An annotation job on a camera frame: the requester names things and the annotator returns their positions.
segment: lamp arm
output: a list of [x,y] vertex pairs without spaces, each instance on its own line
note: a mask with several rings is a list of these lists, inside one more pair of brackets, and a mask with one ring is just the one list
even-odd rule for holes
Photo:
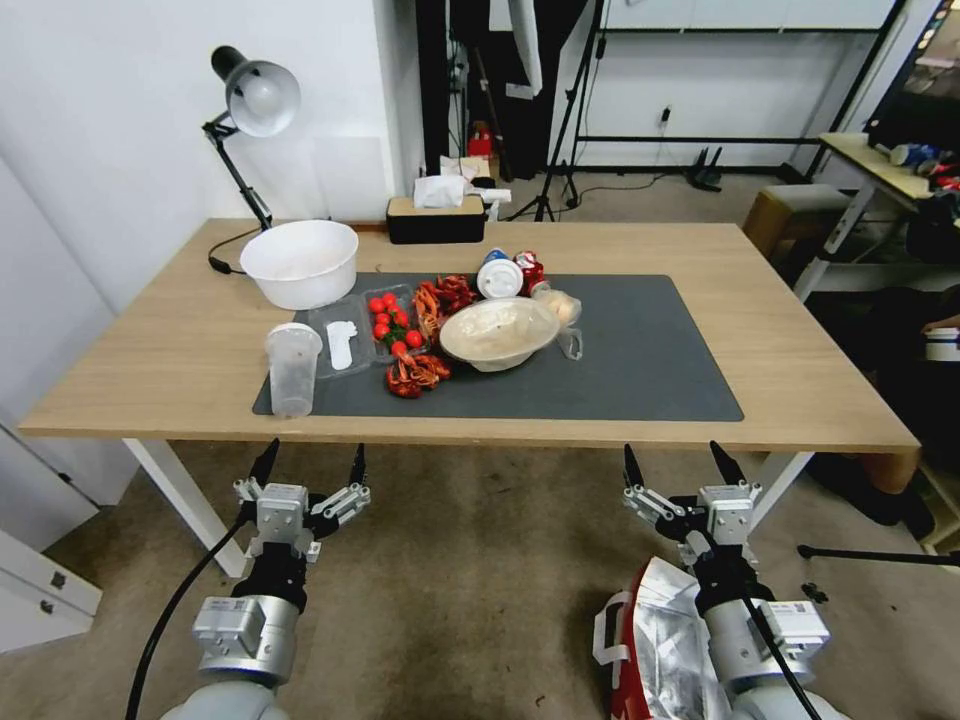
[[233,160],[231,160],[227,154],[226,148],[223,146],[224,140],[238,132],[236,127],[223,124],[223,121],[227,117],[229,117],[229,113],[221,113],[203,125],[203,132],[207,136],[207,140],[216,148],[217,155],[220,156],[223,164],[227,166],[227,170],[230,171],[233,181],[237,183],[237,187],[240,188],[240,195],[243,196],[244,201],[246,201],[247,205],[253,211],[253,214],[256,215],[257,220],[260,221],[260,229],[262,231],[269,230],[273,224],[273,213],[270,212],[270,208],[267,207],[267,204],[263,201],[263,198],[260,197],[260,194],[254,190],[252,186],[247,185],[240,171],[237,170],[237,166],[233,164]]

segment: paper bowl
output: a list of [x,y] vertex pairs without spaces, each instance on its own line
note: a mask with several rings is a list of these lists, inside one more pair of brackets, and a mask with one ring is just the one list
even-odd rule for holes
[[480,372],[516,367],[560,331],[557,316],[530,298],[485,300],[464,308],[440,328],[440,346]]

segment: tissue box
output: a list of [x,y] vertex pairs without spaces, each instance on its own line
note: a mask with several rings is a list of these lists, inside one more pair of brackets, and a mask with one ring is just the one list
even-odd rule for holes
[[395,245],[480,242],[483,240],[483,201],[476,195],[463,198],[458,208],[413,206],[413,198],[397,197],[387,205],[387,231]]

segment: white table leg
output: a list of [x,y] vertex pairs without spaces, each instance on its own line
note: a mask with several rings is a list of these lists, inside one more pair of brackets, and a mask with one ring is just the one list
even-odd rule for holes
[[770,512],[773,504],[787,491],[812,457],[812,452],[770,453],[767,456],[760,466],[760,472],[753,478],[754,482],[766,488],[766,492],[760,496],[753,508],[751,532],[760,524],[763,516]]
[[[216,545],[226,534],[227,528],[210,507],[207,498],[190,477],[190,473],[180,462],[173,448],[163,440],[124,438],[123,442],[140,461],[147,475],[166,495],[174,509],[180,513],[180,517],[200,538],[200,542],[208,550]],[[243,575],[246,561],[235,540],[227,543],[223,550],[217,553],[216,559],[230,577]]]
[[807,298],[810,297],[810,293],[816,290],[820,278],[823,277],[827,268],[830,267],[830,261],[827,258],[836,253],[840,246],[843,245],[843,241],[850,235],[850,231],[853,230],[860,216],[863,215],[863,211],[866,210],[867,205],[870,204],[870,200],[873,199],[873,194],[876,192],[876,189],[876,185],[869,179],[863,181],[863,187],[854,195],[853,200],[850,201],[847,209],[844,210],[843,215],[840,216],[836,227],[830,231],[830,237],[827,238],[823,250],[813,259],[813,262],[807,265],[806,270],[804,270],[803,274],[797,279],[796,284],[793,286],[793,294],[800,298],[800,302],[806,302]]

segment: white cup lid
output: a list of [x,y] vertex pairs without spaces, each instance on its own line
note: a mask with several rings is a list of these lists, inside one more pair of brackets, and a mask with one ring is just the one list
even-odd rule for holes
[[267,353],[269,354],[284,341],[303,344],[308,352],[314,352],[317,355],[323,350],[323,338],[320,337],[320,333],[304,323],[281,323],[268,332],[264,343]]
[[522,287],[523,271],[513,260],[490,260],[477,273],[477,288],[488,299],[514,297]]

